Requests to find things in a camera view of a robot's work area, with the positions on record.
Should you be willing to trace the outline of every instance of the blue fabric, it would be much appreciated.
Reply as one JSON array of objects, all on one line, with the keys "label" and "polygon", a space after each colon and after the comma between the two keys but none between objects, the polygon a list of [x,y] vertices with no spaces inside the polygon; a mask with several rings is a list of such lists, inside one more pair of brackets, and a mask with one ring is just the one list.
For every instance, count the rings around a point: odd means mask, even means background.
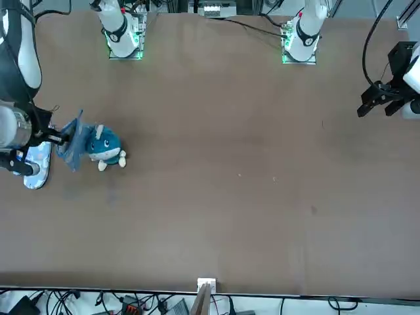
[{"label": "blue fabric", "polygon": [[82,113],[81,110],[80,114],[61,130],[61,133],[70,135],[72,141],[57,146],[56,149],[58,157],[62,158],[73,172],[80,168],[81,157],[86,153],[86,141],[95,127],[82,123]]}]

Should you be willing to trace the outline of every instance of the metal bracket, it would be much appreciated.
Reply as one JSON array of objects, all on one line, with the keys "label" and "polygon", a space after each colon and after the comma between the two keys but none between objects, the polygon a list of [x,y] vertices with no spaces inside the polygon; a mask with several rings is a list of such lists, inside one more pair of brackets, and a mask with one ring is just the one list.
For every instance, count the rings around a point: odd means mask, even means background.
[{"label": "metal bracket", "polygon": [[216,279],[214,278],[198,278],[198,293],[192,305],[190,315],[208,315],[211,294],[216,293]]},{"label": "metal bracket", "polygon": [[216,279],[215,278],[198,278],[197,279],[197,292],[204,284],[209,284],[211,294],[216,294]]}]

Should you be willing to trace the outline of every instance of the blue stuffed toy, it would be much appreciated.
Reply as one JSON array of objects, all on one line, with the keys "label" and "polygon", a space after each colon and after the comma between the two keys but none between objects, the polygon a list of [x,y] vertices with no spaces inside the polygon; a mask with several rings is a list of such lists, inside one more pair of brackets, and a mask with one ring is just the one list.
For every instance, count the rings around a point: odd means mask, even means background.
[{"label": "blue stuffed toy", "polygon": [[121,141],[111,129],[97,125],[86,142],[86,151],[92,161],[99,161],[98,169],[104,171],[108,165],[119,164],[125,167],[127,155],[121,149]]}]

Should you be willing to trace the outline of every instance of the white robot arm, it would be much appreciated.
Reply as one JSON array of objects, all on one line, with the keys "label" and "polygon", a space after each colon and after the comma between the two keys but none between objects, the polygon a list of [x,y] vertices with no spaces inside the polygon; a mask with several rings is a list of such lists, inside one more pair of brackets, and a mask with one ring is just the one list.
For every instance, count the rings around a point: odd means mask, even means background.
[{"label": "white robot arm", "polygon": [[293,35],[284,48],[289,56],[305,62],[315,53],[320,30],[328,14],[325,0],[305,0],[305,6],[292,20]]},{"label": "white robot arm", "polygon": [[94,0],[91,9],[98,14],[108,45],[117,57],[128,57],[138,48],[134,18],[128,12],[122,13],[118,0]]}]

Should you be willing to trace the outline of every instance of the brown table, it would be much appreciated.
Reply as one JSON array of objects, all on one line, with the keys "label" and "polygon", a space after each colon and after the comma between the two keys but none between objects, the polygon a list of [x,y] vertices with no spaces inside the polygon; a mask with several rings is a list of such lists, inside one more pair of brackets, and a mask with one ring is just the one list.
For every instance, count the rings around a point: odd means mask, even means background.
[{"label": "brown table", "polygon": [[[318,65],[284,66],[278,38],[192,14],[159,15],[141,62],[107,59],[92,12],[44,17],[37,104],[83,108],[129,159],[54,156],[39,191],[3,171],[0,282],[418,297],[420,122],[356,116],[372,22],[328,20]],[[381,22],[372,78],[404,38]]]}]

